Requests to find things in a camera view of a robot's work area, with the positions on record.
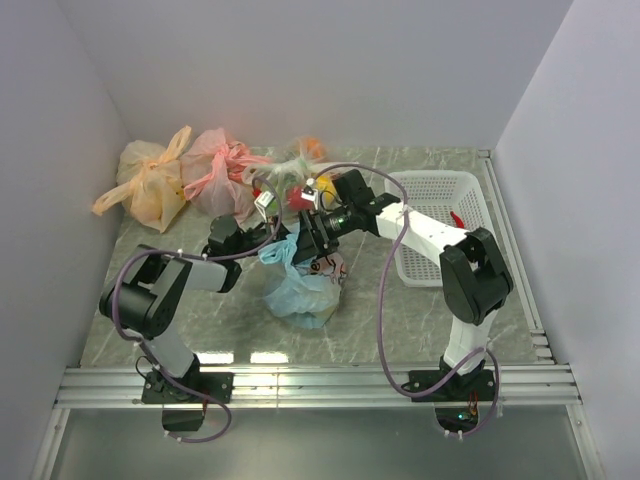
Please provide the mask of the light blue plastic bag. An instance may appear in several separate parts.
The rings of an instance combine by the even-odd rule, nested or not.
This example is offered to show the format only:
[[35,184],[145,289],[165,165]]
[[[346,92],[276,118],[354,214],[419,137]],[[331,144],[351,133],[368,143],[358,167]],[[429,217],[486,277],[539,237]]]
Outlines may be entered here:
[[294,327],[323,327],[340,303],[347,266],[340,253],[293,262],[300,227],[258,252],[266,268],[263,300],[268,310]]

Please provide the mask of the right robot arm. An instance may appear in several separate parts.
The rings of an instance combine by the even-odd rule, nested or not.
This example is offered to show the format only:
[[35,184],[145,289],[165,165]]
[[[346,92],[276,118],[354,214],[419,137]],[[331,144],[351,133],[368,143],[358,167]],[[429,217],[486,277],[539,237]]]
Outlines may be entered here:
[[394,249],[406,246],[434,263],[453,320],[440,377],[417,395],[426,397],[443,388],[449,398],[466,397],[489,353],[493,321],[514,287],[494,235],[485,228],[468,231],[449,226],[414,210],[394,177],[388,180],[398,192],[377,195],[364,181],[365,166],[343,167],[344,173],[333,180],[339,207],[300,211],[294,263],[332,253],[340,237],[356,230],[388,239]]

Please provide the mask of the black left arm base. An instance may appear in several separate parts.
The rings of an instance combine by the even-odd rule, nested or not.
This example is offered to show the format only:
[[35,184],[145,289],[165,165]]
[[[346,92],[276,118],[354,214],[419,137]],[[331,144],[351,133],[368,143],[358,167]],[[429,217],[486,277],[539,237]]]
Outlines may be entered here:
[[[141,404],[161,406],[163,429],[175,439],[186,443],[203,443],[226,433],[232,423],[228,408],[231,401],[234,374],[231,372],[194,372],[179,379],[168,380],[153,370],[145,375]],[[205,438],[185,438],[185,434],[198,432],[203,426],[209,407],[219,406],[226,415],[221,430]]]

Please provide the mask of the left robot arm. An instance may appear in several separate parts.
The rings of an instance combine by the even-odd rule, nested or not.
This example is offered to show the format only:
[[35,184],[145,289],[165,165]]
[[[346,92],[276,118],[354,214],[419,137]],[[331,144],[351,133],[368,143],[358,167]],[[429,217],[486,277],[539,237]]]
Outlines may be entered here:
[[242,272],[240,259],[288,234],[277,221],[244,230],[234,217],[225,215],[211,222],[200,256],[140,245],[104,287],[99,311],[123,338],[140,344],[155,368],[168,374],[168,393],[189,402],[200,393],[202,379],[197,355],[173,325],[183,292],[229,292]]

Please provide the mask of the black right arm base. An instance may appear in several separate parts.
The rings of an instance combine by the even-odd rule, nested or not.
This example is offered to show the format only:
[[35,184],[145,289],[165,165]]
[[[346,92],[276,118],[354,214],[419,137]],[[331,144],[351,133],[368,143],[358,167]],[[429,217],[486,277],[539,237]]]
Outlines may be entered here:
[[481,430],[498,413],[500,375],[481,364],[469,374],[455,374],[437,391],[424,395],[445,374],[445,370],[410,370],[402,389],[411,394],[412,403],[433,404],[443,434],[462,440]]

